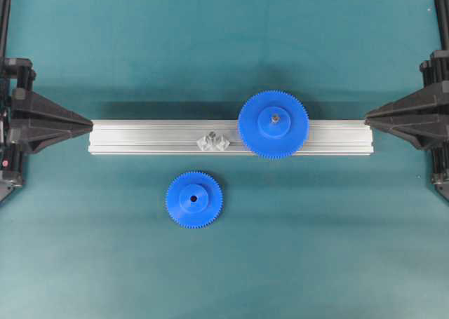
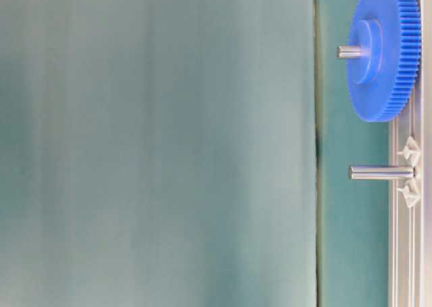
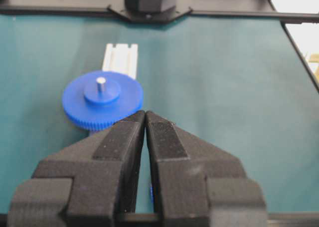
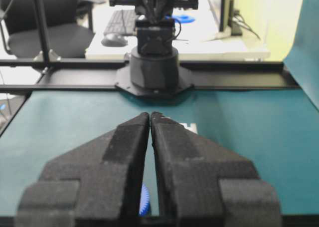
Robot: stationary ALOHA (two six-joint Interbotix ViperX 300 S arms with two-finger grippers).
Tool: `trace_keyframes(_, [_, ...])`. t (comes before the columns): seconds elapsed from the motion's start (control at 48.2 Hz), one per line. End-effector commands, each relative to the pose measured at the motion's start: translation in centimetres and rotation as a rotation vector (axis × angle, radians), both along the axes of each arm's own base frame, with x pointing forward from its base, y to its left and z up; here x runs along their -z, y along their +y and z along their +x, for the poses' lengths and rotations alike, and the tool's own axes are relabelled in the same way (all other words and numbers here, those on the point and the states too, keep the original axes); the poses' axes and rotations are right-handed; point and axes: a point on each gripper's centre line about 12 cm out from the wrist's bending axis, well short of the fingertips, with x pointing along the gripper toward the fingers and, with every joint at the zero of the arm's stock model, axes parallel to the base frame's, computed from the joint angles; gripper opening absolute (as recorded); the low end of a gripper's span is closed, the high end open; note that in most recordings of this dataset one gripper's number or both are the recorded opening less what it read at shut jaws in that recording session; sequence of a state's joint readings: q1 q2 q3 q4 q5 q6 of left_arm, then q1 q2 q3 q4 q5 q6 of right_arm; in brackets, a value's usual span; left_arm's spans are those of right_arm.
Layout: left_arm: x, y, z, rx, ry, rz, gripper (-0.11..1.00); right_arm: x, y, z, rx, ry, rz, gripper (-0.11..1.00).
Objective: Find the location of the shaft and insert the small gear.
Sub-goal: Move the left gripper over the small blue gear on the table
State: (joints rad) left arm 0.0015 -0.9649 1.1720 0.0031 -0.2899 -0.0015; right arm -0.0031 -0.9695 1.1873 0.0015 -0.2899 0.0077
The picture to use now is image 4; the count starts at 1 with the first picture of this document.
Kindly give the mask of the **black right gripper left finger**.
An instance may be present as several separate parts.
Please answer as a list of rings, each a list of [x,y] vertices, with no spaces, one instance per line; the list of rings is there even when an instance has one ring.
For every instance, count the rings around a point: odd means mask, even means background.
[[[117,227],[139,214],[150,116],[140,115],[49,160],[28,186],[17,227]]]

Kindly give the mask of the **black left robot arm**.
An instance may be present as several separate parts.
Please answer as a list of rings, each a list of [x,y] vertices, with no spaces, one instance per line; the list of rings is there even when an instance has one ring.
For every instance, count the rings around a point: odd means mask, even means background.
[[[172,46],[178,34],[171,15],[181,2],[110,0],[110,5],[133,5],[136,14],[144,16],[135,21],[137,46],[128,65],[117,70],[115,86],[144,98],[172,98],[192,88],[192,73],[180,66],[178,50]]]

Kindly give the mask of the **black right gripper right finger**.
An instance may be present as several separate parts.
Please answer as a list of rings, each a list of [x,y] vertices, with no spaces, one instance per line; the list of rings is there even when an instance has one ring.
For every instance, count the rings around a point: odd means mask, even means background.
[[[254,163],[154,112],[159,210],[179,227],[280,227],[281,204]]]

